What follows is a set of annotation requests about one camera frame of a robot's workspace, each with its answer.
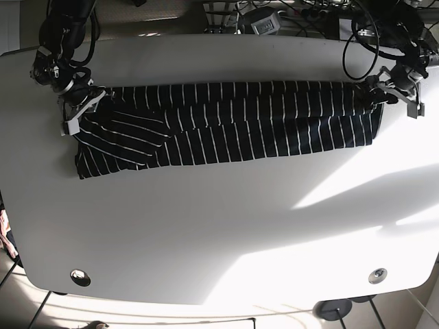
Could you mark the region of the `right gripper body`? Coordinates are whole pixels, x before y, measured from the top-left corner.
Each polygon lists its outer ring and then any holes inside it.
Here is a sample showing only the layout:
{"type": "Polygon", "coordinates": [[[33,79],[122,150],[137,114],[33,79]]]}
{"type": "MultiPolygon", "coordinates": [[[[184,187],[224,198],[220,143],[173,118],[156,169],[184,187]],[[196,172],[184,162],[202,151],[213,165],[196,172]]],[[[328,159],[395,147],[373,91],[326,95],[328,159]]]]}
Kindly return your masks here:
{"type": "Polygon", "coordinates": [[[105,95],[106,88],[103,86],[74,85],[69,91],[58,96],[63,122],[67,123],[81,109],[94,106],[105,95]]]}

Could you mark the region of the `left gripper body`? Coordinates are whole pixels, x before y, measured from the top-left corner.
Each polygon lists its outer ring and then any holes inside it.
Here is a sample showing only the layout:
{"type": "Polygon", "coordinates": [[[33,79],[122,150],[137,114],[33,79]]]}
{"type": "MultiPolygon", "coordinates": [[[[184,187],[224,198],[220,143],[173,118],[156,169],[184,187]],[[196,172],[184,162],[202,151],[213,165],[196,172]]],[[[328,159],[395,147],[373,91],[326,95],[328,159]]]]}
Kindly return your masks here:
{"type": "Polygon", "coordinates": [[[397,103],[423,106],[420,83],[427,79],[427,69],[413,69],[406,65],[395,65],[391,70],[386,66],[375,75],[363,81],[364,103],[397,103]]]}

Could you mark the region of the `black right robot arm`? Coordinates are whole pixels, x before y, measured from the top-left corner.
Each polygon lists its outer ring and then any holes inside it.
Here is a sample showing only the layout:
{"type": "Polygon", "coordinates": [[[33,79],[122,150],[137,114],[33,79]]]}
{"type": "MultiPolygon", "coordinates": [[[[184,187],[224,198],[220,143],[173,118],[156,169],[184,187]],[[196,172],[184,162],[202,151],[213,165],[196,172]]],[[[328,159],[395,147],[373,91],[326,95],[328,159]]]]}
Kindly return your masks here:
{"type": "Polygon", "coordinates": [[[94,1],[49,1],[47,15],[39,30],[39,47],[30,71],[41,86],[50,86],[58,95],[65,134],[80,131],[80,117],[96,110],[106,89],[94,85],[91,61],[97,41],[97,19],[94,1]],[[73,59],[83,43],[86,23],[91,22],[91,43],[85,59],[73,59]]]}

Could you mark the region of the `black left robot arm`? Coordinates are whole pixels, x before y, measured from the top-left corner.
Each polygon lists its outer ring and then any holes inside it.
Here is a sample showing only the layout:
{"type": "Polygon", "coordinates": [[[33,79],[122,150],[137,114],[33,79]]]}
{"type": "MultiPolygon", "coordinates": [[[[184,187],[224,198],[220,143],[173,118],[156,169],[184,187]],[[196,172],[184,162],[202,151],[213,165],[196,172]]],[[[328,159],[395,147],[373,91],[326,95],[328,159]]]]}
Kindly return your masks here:
{"type": "Polygon", "coordinates": [[[375,57],[392,60],[392,69],[380,69],[389,79],[373,79],[377,88],[419,109],[420,82],[427,69],[438,66],[438,41],[425,26],[420,10],[406,1],[358,1],[364,18],[351,21],[353,38],[375,57]]]}

